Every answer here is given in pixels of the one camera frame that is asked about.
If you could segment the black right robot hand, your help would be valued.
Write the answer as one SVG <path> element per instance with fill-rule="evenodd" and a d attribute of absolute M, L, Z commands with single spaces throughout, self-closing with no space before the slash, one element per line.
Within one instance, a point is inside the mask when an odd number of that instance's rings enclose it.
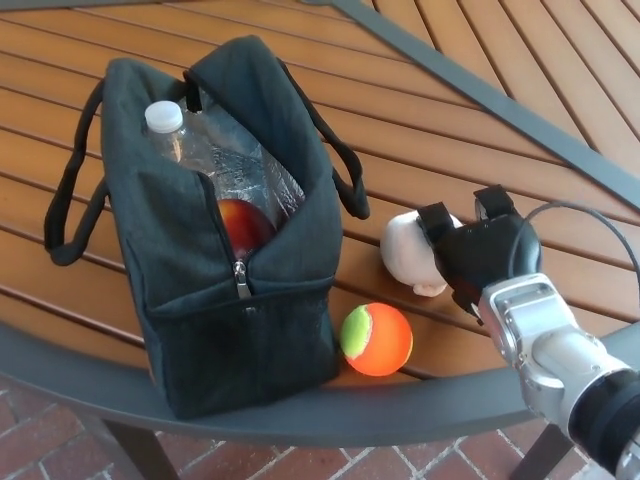
<path fill-rule="evenodd" d="M 474 196 L 477 219 L 471 223 L 456 227 L 442 202 L 419 208 L 417 223 L 454 302 L 483 326 L 478 310 L 483 290 L 541 272 L 542 250 L 535 230 L 502 186 L 482 188 Z"/>

